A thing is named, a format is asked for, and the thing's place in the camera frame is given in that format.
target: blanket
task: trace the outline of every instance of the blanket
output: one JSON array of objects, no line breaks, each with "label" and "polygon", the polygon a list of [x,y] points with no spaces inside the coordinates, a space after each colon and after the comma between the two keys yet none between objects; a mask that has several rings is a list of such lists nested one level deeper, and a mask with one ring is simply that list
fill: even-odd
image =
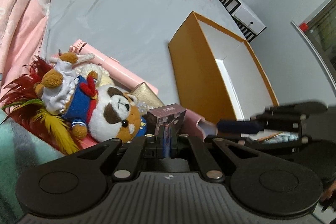
[{"label": "blanket", "polygon": [[0,97],[38,55],[50,0],[0,0]]},{"label": "blanket", "polygon": [[18,176],[26,169],[63,156],[12,119],[1,122],[0,110],[0,223],[15,223],[23,216],[15,196]]}]

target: gray ridged panel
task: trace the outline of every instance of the gray ridged panel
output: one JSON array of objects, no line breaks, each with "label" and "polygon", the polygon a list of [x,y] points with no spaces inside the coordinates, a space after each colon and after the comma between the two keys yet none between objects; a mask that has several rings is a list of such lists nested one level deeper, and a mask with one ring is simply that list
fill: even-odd
[{"label": "gray ridged panel", "polygon": [[241,208],[221,184],[197,173],[142,172],[134,181],[117,183],[92,210],[67,219],[26,215],[20,224],[321,224],[312,215],[292,220],[256,216]]}]

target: cardboard box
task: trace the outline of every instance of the cardboard box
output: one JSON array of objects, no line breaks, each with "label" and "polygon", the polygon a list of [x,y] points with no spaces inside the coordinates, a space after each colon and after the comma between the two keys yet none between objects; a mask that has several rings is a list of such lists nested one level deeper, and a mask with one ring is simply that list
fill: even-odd
[{"label": "cardboard box", "polygon": [[169,42],[180,104],[204,116],[249,120],[278,105],[246,39],[191,12]]},{"label": "cardboard box", "polygon": [[182,127],[186,109],[178,104],[150,109],[146,115],[147,132],[157,135],[160,125],[174,125],[176,133]]}]

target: red object on window sill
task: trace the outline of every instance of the red object on window sill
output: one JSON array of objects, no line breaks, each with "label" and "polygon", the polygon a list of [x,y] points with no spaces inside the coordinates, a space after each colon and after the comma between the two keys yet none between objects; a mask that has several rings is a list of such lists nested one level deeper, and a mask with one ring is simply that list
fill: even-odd
[{"label": "red object on window sill", "polygon": [[308,31],[308,29],[309,29],[308,25],[307,25],[306,23],[304,23],[304,22],[300,24],[299,28],[300,28],[303,32],[306,32],[306,31]]}]

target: gray bed sheet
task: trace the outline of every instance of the gray bed sheet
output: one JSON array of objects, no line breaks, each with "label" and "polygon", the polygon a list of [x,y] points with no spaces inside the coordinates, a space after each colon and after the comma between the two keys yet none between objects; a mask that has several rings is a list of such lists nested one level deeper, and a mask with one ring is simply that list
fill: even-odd
[{"label": "gray bed sheet", "polygon": [[191,11],[242,36],[218,0],[51,0],[41,56],[82,39],[157,87],[165,104],[176,103],[168,43]]}]

